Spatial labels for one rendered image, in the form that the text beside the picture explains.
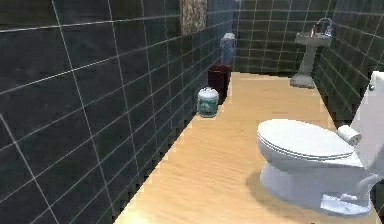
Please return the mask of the dark red trash can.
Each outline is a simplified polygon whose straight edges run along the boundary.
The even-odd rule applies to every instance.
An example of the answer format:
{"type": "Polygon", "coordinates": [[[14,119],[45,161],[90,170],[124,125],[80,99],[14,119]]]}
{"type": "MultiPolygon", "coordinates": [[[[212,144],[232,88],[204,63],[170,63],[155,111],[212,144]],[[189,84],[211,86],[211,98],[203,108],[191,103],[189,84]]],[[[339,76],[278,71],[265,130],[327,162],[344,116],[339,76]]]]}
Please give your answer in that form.
{"type": "Polygon", "coordinates": [[[208,69],[208,86],[219,93],[219,105],[222,105],[227,97],[230,77],[229,66],[214,64],[208,69]]]}

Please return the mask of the chrome sink faucet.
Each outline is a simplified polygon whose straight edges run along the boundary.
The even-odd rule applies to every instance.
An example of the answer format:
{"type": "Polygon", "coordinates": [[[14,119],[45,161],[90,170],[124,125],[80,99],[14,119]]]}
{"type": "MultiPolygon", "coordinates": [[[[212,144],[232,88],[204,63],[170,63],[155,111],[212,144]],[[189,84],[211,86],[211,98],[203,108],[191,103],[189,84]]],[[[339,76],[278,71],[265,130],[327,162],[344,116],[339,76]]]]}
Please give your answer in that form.
{"type": "Polygon", "coordinates": [[[328,17],[323,17],[316,22],[316,25],[318,27],[317,32],[325,34],[327,26],[333,26],[333,21],[328,17]]]}

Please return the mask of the green white lidded trash can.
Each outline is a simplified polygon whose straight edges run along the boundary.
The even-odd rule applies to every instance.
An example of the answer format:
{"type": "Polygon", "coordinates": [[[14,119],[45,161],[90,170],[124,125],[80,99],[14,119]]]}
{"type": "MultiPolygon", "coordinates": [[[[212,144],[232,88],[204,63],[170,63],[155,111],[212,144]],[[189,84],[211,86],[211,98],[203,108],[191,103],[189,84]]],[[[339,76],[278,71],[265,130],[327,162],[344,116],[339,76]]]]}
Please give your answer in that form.
{"type": "Polygon", "coordinates": [[[197,98],[197,112],[201,117],[211,118],[217,114],[218,111],[218,92],[211,88],[205,87],[198,92],[197,98]]]}

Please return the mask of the grey pedestal sink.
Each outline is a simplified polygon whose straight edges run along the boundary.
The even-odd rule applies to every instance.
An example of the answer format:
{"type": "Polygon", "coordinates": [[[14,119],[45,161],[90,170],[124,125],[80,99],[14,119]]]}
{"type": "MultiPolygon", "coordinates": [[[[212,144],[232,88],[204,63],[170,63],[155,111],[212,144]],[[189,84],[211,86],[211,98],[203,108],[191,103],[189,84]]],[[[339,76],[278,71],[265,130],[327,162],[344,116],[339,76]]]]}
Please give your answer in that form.
{"type": "Polygon", "coordinates": [[[306,51],[298,72],[290,79],[291,86],[308,89],[313,89],[315,87],[311,73],[313,70],[317,48],[329,47],[331,41],[331,37],[322,33],[312,35],[310,32],[301,32],[296,35],[295,42],[299,45],[305,46],[306,51]]]}

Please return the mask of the blue hanging towel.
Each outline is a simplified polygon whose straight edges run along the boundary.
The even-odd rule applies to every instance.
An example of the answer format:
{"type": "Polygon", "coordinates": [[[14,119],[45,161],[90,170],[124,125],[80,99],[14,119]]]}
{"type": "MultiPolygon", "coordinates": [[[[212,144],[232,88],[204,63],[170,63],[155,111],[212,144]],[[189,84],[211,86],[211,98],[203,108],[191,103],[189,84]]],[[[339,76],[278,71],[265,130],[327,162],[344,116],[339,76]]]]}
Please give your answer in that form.
{"type": "Polygon", "coordinates": [[[234,33],[225,33],[224,36],[220,40],[220,47],[222,49],[221,53],[221,64],[222,65],[230,65],[231,59],[233,57],[234,51],[234,42],[235,42],[235,34],[234,33]]]}

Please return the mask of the white toilet paper roll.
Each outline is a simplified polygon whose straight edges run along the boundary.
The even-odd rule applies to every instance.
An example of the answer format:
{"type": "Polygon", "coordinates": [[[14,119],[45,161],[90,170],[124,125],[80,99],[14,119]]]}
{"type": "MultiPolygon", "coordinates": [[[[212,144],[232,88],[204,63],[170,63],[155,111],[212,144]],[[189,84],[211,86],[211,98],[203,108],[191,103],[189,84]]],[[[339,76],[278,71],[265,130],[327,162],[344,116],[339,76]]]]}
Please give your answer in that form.
{"type": "Polygon", "coordinates": [[[361,134],[348,125],[340,126],[336,133],[341,139],[350,145],[357,145],[362,139],[361,134]]]}

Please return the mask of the mottled framed wall picture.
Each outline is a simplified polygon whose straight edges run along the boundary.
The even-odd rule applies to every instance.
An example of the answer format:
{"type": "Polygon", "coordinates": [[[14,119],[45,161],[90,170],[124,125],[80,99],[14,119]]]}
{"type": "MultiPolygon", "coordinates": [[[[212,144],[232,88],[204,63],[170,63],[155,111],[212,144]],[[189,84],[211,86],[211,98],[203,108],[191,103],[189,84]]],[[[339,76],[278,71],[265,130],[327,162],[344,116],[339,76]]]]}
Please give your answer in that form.
{"type": "Polygon", "coordinates": [[[207,25],[208,0],[180,0],[182,35],[200,32],[207,25]]]}

